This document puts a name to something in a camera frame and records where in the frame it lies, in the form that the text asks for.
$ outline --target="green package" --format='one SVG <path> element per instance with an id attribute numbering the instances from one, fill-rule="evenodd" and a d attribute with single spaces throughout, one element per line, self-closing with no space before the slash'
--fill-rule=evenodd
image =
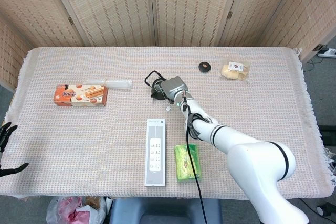
<path id="1" fill-rule="evenodd" d="M 188 149 L 186 144 L 175 146 L 176 175 L 178 182 L 187 182 L 195 180 L 193 168 L 190 163 Z M 198 157 L 197 144 L 189 144 L 190 154 L 194 163 L 197 179 L 201 178 L 200 159 Z"/>

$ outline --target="beige tablecloth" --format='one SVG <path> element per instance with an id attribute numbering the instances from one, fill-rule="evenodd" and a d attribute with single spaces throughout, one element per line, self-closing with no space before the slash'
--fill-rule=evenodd
<path id="1" fill-rule="evenodd" d="M 251 65 L 249 82 L 219 76 L 224 59 Z M 198 64 L 211 64 L 201 73 Z M 280 181 L 286 198 L 325 197 L 333 179 L 323 152 L 301 63 L 289 48 L 98 47 L 36 48 L 29 52 L 6 120 L 18 124 L 2 168 L 29 166 L 1 178 L 5 195 L 108 195 L 198 197 L 195 183 L 176 181 L 174 146 L 185 143 L 184 118 L 165 101 L 150 98 L 144 78 L 152 70 L 179 75 L 204 110 L 259 140 L 293 151 L 297 169 Z M 132 90 L 109 90 L 105 108 L 58 107 L 58 84 L 87 78 L 132 79 Z M 146 120 L 166 119 L 166 186 L 144 186 Z M 226 156 L 199 145 L 204 198 L 246 199 L 231 178 Z"/>

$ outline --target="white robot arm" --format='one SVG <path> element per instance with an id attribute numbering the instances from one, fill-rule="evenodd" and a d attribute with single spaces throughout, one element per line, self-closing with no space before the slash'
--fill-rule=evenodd
<path id="1" fill-rule="evenodd" d="M 206 141 L 227 154 L 229 172 L 249 198 L 261 223 L 309 223 L 307 216 L 285 200 L 277 189 L 277 181 L 290 177 L 296 166 L 294 155 L 287 146 L 259 141 L 219 124 L 192 98 L 179 76 L 157 79 L 152 88 L 161 91 L 164 98 L 180 108 L 186 117 L 185 130 L 189 128 L 191 137 Z"/>

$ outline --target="floor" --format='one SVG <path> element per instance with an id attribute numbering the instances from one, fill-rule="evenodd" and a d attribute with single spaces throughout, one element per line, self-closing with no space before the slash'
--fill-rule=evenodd
<path id="1" fill-rule="evenodd" d="M 336 38 L 328 44 L 336 48 Z M 303 66 L 308 92 L 311 96 L 315 115 L 319 125 L 335 125 L 336 122 L 336 58 L 314 57 L 315 64 Z M 13 94 L 0 86 L 0 121 L 3 120 L 9 107 Z M 0 223 L 46 223 L 46 210 L 51 197 L 31 197 L 26 201 L 13 197 L 0 196 Z M 323 199 L 305 199 L 306 203 L 316 209 L 316 206 L 330 202 L 336 205 L 336 193 Z M 309 217 L 310 223 L 331 223 L 314 214 L 299 199 L 290 200 L 291 203 L 303 210 Z M 260 224 L 259 219 L 249 201 L 222 200 L 222 212 L 224 224 L 248 223 Z M 331 216 L 336 221 L 336 214 Z"/>

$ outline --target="orange snack box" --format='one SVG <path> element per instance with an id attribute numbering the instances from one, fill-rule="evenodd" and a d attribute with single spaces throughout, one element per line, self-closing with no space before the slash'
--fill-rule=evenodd
<path id="1" fill-rule="evenodd" d="M 108 88 L 102 85 L 57 85 L 54 103 L 58 106 L 105 106 Z"/>

